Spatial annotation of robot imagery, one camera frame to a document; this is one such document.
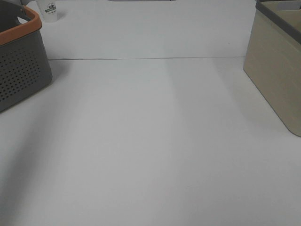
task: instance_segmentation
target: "white bottle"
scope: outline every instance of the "white bottle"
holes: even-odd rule
[[[36,2],[46,23],[57,21],[55,0],[36,0]]]

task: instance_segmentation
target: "white table surface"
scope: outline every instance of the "white table surface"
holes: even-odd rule
[[[57,1],[41,33],[53,59],[244,57],[254,0]],[[37,12],[35,2],[29,7]]]
[[[299,226],[301,139],[243,60],[51,61],[0,115],[0,225]]]

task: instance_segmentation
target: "perforated basket side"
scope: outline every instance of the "perforated basket side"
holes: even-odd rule
[[[39,31],[0,46],[0,111],[37,92],[51,80]]]

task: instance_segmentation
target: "beige storage box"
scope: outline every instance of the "beige storage box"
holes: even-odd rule
[[[244,70],[301,137],[301,0],[258,0]]]

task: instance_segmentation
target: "gray plastic basket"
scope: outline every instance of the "gray plastic basket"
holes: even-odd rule
[[[34,11],[0,0],[0,112],[52,80],[40,28]]]

